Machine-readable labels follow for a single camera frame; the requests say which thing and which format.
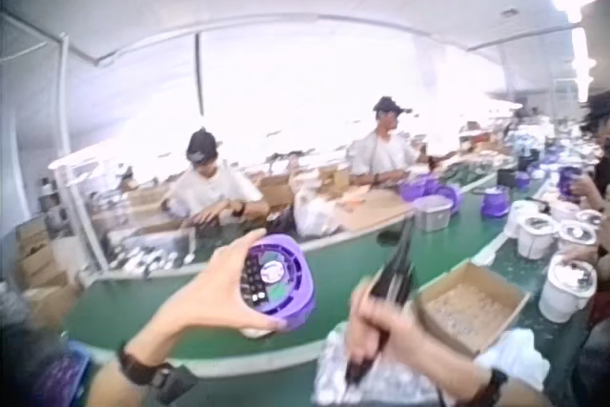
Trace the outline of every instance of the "white plastic bag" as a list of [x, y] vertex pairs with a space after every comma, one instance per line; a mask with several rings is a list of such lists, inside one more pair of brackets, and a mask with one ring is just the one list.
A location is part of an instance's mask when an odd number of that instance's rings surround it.
[[323, 236], [339, 227], [334, 216], [335, 203], [317, 197], [309, 190], [301, 190], [295, 197], [295, 223], [298, 234]]
[[539, 391], [544, 388], [544, 379], [551, 368], [549, 361], [534, 347], [534, 333], [521, 328], [506, 331], [494, 346], [477, 356], [475, 362], [500, 369]]

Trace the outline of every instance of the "gray container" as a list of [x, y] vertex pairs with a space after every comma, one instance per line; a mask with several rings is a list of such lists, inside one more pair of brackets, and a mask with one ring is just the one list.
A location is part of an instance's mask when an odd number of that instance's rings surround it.
[[440, 231], [449, 225], [453, 202], [438, 194], [426, 195], [413, 202], [416, 208], [416, 227], [425, 233]]

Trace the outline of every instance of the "white cylindrical container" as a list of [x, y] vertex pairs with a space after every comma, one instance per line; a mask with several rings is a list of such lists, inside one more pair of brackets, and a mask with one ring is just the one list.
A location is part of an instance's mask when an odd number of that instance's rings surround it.
[[576, 214], [580, 211], [578, 205], [564, 200], [556, 200], [551, 203], [551, 216], [558, 223], [564, 219], [576, 219]]
[[592, 247], [598, 242], [593, 226], [579, 221], [562, 221], [559, 224], [559, 249]]
[[531, 200], [516, 200], [511, 205], [511, 211], [508, 213], [508, 219], [504, 226], [504, 235], [509, 238], [517, 238], [519, 236], [519, 217], [525, 214], [538, 214], [539, 206]]
[[540, 312], [549, 321], [565, 323], [587, 304], [597, 287], [593, 266], [581, 261], [563, 264], [562, 256], [555, 256], [540, 295]]
[[600, 228], [603, 215], [597, 210], [581, 210], [576, 214], [576, 220], [593, 226], [596, 230]]
[[518, 218], [518, 253], [526, 259], [540, 259], [553, 243], [557, 223], [546, 214]]

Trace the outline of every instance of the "white t-shirt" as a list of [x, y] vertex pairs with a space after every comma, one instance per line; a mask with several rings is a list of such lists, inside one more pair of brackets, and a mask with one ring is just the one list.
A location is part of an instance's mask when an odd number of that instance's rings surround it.
[[223, 199], [255, 202], [262, 200], [263, 194], [242, 172], [219, 163], [212, 178], [202, 176], [193, 168], [188, 169], [174, 183], [166, 198], [170, 199], [170, 208], [177, 206], [194, 215]]
[[404, 138], [391, 133], [385, 141], [372, 132], [354, 145], [352, 174], [406, 170], [418, 157], [419, 153]]

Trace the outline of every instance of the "baseball cap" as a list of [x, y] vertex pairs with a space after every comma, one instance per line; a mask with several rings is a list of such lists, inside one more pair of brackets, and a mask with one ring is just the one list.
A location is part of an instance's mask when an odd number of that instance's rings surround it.
[[194, 164], [205, 164], [218, 157], [216, 139], [205, 129], [200, 129], [191, 135], [187, 148], [187, 159]]
[[403, 109], [388, 95], [384, 95], [373, 107], [373, 112], [394, 112], [396, 115], [401, 113], [410, 113], [412, 110]]

